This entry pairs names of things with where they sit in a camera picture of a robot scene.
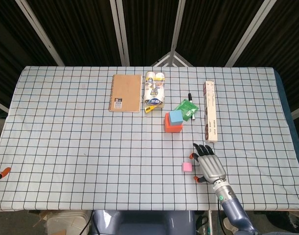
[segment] notebook cover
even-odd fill
[[[116,74],[112,78],[109,111],[139,112],[141,75]]]

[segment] table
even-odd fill
[[[165,106],[108,111],[114,74],[162,71]],[[0,210],[216,210],[196,184],[192,143],[204,143],[203,83],[215,81],[211,144],[246,210],[298,210],[299,163],[272,68],[26,67],[0,140]],[[200,107],[181,133],[164,115],[191,92]]]

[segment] blue cube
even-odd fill
[[[181,110],[174,110],[169,112],[169,121],[171,126],[181,125],[183,123]]]

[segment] plastic container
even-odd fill
[[[91,211],[60,211],[47,215],[47,233],[48,235],[62,230],[67,231],[67,235],[79,235],[90,219]],[[90,226],[87,226],[83,232],[89,233]]]

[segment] pink cube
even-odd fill
[[[183,163],[183,171],[192,171],[192,163]]]

